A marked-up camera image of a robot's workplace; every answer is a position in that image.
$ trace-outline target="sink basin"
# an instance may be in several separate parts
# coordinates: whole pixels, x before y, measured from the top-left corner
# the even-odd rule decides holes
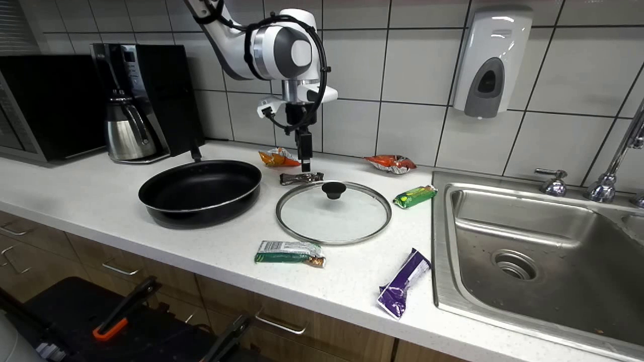
[[[644,215],[532,184],[437,175],[437,304],[621,359],[644,357]]]

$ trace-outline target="purple candy wrapper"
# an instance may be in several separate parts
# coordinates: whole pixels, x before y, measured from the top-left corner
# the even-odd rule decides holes
[[[391,313],[395,318],[402,318],[402,313],[406,309],[406,290],[429,267],[430,267],[429,259],[419,250],[411,250],[411,253],[405,259],[402,267],[399,269],[396,278],[391,283],[381,285],[377,306],[387,313]]]

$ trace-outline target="black frying pan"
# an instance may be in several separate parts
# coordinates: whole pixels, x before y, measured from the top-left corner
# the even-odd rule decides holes
[[[139,200],[160,225],[202,227],[248,212],[259,195],[262,171],[241,160],[196,160],[151,176]]]

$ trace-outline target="microwave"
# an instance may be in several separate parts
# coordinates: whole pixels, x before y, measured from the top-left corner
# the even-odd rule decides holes
[[[105,148],[90,56],[0,56],[0,157],[59,164]]]

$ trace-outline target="soap dispenser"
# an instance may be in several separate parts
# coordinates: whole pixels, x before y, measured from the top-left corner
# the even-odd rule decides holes
[[[529,10],[475,14],[456,82],[456,111],[479,119],[507,111],[529,28]]]

